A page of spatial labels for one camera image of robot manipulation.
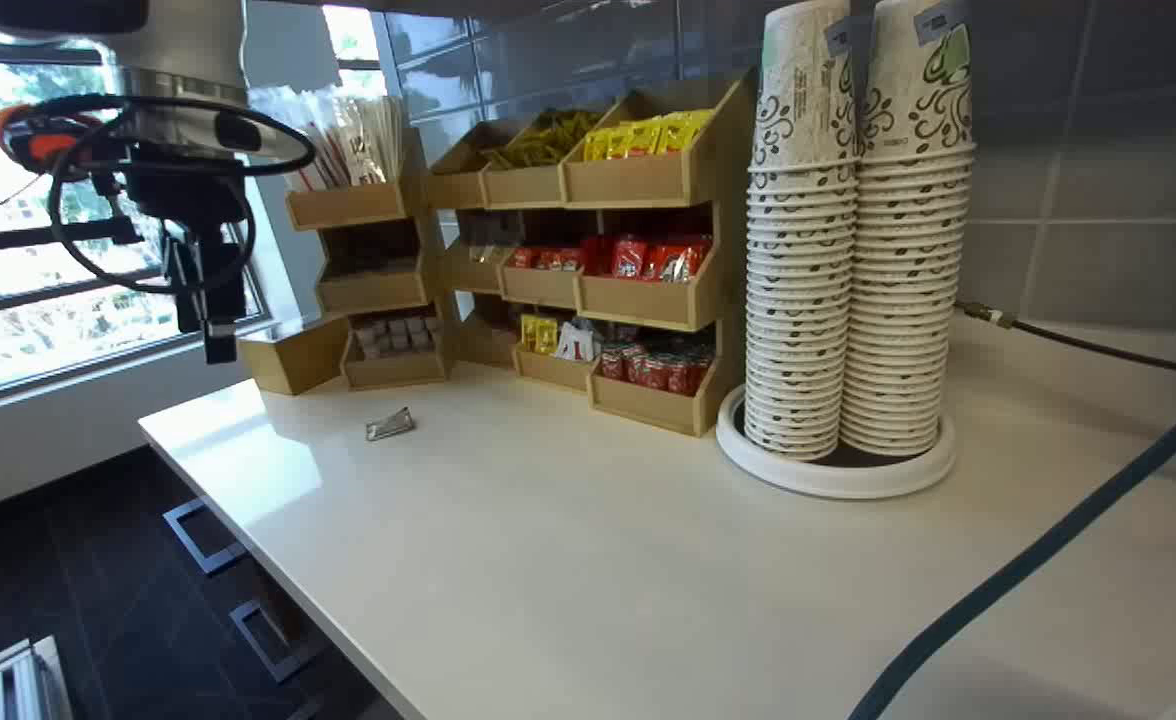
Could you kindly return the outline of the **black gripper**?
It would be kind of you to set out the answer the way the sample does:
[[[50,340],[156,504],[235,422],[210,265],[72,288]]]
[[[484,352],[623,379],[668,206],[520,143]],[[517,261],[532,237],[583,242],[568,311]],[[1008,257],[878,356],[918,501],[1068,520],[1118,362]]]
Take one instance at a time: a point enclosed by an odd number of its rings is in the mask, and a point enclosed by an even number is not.
[[[242,162],[139,143],[119,172],[126,198],[159,223],[159,257],[174,288],[180,332],[204,332],[204,359],[231,362],[235,321],[242,314],[242,265],[257,242]],[[189,277],[204,277],[204,325],[194,296],[185,288]]]

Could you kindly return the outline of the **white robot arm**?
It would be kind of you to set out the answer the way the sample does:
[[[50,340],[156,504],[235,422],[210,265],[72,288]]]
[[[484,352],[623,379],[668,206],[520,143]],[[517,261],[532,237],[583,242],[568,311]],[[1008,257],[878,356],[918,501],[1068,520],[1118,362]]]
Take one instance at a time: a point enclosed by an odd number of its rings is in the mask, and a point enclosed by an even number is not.
[[[242,0],[0,0],[0,41],[92,44],[105,92],[0,111],[0,153],[49,180],[49,226],[95,279],[169,296],[207,362],[235,359],[257,218],[242,195],[260,128],[242,82]],[[67,232],[64,190],[86,182],[130,242],[130,202],[159,232],[159,277],[92,261]]]

